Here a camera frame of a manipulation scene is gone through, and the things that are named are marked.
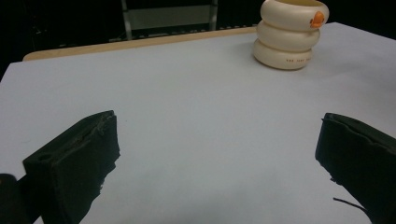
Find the cream-colored ring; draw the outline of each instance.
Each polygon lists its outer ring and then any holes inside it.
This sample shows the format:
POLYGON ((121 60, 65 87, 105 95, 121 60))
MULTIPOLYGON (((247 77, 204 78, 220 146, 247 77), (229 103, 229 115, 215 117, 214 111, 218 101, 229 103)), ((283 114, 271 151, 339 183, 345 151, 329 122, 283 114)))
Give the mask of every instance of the cream-colored ring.
POLYGON ((257 37, 264 45, 274 49, 307 51, 318 43, 320 31, 317 29, 298 32, 277 29, 264 21, 260 21, 257 25, 257 37))
POLYGON ((313 31, 329 19, 329 9, 316 0, 265 0, 262 19, 277 28, 313 31))
POLYGON ((306 66, 311 60, 312 50, 305 52, 288 52, 272 49, 256 39, 253 47, 254 57, 261 63, 279 69, 298 69, 306 66))

